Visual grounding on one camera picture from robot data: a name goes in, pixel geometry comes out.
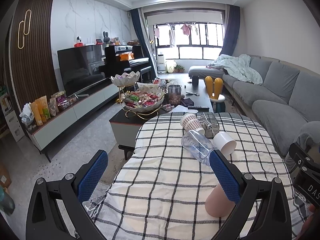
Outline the pink plastic cup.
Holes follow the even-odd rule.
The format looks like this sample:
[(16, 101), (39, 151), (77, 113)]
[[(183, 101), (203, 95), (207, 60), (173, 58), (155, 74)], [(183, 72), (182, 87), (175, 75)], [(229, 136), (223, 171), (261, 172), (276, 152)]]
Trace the pink plastic cup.
[(228, 216), (234, 207), (235, 202), (227, 198), (220, 184), (213, 189), (205, 202), (206, 212), (216, 218)]

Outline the white paper cup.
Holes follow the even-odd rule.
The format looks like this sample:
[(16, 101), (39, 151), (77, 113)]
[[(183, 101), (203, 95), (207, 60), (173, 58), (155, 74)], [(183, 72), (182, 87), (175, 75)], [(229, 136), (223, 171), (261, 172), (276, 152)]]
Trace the white paper cup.
[(227, 157), (234, 152), (236, 141), (227, 132), (221, 131), (213, 137), (213, 145)]

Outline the clear plastic cup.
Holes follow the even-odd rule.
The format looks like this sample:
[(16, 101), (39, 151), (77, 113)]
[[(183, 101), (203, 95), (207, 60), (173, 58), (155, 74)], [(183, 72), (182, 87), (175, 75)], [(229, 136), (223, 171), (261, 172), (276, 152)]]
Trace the clear plastic cup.
[(195, 130), (189, 130), (182, 137), (181, 144), (200, 163), (210, 166), (210, 154), (216, 148), (208, 138)]

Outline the clear glass cup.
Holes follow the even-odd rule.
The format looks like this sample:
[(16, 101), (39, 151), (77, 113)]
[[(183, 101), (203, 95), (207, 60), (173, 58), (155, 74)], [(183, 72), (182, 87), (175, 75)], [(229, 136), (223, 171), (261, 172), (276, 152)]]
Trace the clear glass cup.
[(208, 139), (213, 139), (220, 131), (220, 125), (213, 113), (202, 113), (200, 116), (200, 123), (204, 129), (204, 135)]

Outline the brown patterned paper cup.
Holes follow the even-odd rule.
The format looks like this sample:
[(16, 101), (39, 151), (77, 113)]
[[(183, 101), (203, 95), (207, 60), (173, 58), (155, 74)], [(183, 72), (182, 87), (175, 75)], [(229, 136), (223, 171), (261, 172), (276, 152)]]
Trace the brown patterned paper cup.
[(186, 113), (182, 116), (180, 124), (186, 131), (195, 130), (196, 132), (204, 135), (204, 129), (194, 113)]

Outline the grey sectional sofa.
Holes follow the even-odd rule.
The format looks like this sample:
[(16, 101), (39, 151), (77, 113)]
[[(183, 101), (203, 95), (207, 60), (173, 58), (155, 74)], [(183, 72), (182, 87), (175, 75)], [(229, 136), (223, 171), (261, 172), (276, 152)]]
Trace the grey sectional sofa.
[(250, 60), (250, 67), (263, 79), (261, 85), (205, 66), (192, 66), (189, 76), (223, 79), (245, 115), (267, 130), (280, 156), (287, 155), (293, 142), (311, 153), (319, 151), (319, 74), (278, 59), (252, 55)]

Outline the white tv cabinet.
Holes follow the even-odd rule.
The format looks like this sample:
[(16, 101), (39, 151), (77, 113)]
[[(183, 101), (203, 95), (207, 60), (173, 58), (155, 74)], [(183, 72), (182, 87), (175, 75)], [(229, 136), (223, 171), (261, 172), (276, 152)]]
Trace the white tv cabinet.
[(49, 119), (44, 125), (38, 127), (28, 136), (40, 154), (51, 161), (46, 147), (60, 134), (79, 121), (84, 116), (91, 114), (116, 97), (118, 87), (110, 84), (97, 90), (86, 98), (78, 100), (75, 104), (61, 111), (55, 117)]

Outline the white plastic bag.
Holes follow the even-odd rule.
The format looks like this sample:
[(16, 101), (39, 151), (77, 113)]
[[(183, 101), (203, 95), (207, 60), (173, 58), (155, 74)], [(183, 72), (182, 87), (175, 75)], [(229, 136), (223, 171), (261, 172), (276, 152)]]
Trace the white plastic bag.
[(33, 111), (31, 110), (30, 103), (26, 103), (23, 106), (23, 110), (20, 113), (20, 118), (21, 118), (21, 122), (25, 124), (25, 126), (29, 126), (32, 124), (34, 120), (34, 114), (33, 114)]

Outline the orange snack bag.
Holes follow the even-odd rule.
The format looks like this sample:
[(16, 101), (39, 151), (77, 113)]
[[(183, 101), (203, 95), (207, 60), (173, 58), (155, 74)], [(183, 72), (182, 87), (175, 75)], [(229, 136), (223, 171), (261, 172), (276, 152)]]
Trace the orange snack bag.
[(42, 96), (30, 104), (37, 126), (44, 125), (50, 119), (47, 97)]

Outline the checkered white tablecloth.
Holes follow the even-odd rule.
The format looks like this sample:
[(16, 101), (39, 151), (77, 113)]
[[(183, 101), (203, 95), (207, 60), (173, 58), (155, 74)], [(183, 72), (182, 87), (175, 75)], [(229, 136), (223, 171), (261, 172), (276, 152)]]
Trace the checkered white tablecloth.
[[(181, 118), (182, 113), (168, 113), (147, 121), (137, 133), (134, 155), (105, 194), (91, 201), (88, 214), (106, 239), (211, 239), (223, 225), (225, 220), (208, 215), (204, 205), (217, 178), (182, 147)], [(235, 113), (216, 119), (236, 141), (231, 163), (259, 180), (281, 179), (296, 237), (306, 207), (267, 131)]]

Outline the black remote control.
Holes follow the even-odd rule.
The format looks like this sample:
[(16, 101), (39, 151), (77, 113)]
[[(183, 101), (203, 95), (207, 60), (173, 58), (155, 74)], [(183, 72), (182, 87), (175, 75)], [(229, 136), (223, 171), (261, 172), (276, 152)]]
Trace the black remote control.
[(188, 109), (198, 110), (201, 112), (208, 112), (209, 111), (209, 107), (204, 107), (204, 106), (188, 106)]

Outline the yellow rabbit ear stool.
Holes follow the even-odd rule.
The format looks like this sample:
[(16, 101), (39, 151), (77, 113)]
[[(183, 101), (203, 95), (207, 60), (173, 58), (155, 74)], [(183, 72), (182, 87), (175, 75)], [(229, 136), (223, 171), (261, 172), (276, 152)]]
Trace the yellow rabbit ear stool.
[(213, 79), (206, 76), (204, 79), (206, 90), (212, 105), (215, 105), (215, 112), (221, 113), (226, 111), (226, 97), (222, 94), (223, 80), (220, 77)]

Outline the light green blanket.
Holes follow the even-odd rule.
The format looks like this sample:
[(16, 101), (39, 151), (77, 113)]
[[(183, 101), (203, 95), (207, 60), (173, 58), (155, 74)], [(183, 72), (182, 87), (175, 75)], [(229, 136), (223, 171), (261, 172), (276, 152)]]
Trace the light green blanket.
[(255, 69), (250, 67), (251, 57), (241, 54), (239, 57), (221, 54), (217, 59), (207, 65), (207, 68), (225, 70), (228, 75), (239, 81), (262, 85), (263, 78)]

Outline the two-tier snack bowl stand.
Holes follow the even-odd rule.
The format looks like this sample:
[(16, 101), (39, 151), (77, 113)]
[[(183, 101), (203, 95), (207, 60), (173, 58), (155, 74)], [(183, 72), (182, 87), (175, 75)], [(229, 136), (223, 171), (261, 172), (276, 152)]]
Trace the two-tier snack bowl stand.
[(119, 103), (125, 117), (138, 117), (142, 120), (158, 115), (165, 92), (157, 84), (139, 83), (140, 72), (123, 73), (110, 77), (119, 89)]

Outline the white papers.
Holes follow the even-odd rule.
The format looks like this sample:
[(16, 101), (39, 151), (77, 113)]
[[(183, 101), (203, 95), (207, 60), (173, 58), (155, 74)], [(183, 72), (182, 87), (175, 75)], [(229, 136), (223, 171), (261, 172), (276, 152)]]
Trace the white papers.
[(182, 105), (177, 105), (176, 107), (174, 107), (170, 113), (176, 113), (176, 112), (183, 112), (183, 113), (197, 113), (198, 110), (196, 109), (188, 109), (187, 107), (184, 107)]

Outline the flat screen television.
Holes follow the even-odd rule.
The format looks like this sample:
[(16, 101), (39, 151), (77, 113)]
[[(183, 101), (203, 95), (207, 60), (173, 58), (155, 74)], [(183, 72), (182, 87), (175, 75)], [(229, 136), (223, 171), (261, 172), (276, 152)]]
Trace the flat screen television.
[(105, 79), (101, 45), (88, 45), (57, 52), (60, 73), (68, 96)]

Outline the jar of nuts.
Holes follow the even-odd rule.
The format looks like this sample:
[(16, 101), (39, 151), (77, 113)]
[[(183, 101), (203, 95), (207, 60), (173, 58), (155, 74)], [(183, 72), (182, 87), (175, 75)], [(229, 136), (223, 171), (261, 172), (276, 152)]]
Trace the jar of nuts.
[(181, 101), (181, 86), (169, 85), (168, 86), (168, 102), (171, 105), (177, 106)]

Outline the black upright piano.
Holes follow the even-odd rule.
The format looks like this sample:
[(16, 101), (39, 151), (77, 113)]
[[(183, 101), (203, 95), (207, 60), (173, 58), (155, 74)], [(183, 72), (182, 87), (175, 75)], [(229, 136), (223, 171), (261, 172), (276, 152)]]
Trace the black upright piano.
[(140, 45), (108, 46), (104, 48), (104, 65), (99, 66), (99, 72), (105, 77), (123, 73), (140, 72), (139, 81), (150, 83), (155, 78), (151, 61), (143, 55)]

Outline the navy blue curtain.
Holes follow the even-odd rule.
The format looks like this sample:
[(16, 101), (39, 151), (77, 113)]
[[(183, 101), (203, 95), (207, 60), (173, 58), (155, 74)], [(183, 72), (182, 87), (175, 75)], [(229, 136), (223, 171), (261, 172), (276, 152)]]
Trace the navy blue curtain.
[(146, 20), (143, 14), (142, 8), (130, 10), (132, 24), (136, 32), (136, 36), (140, 42), (144, 56), (149, 58), (149, 63), (151, 66), (151, 78), (154, 79), (157, 77), (157, 63), (156, 58), (150, 44), (148, 27)]

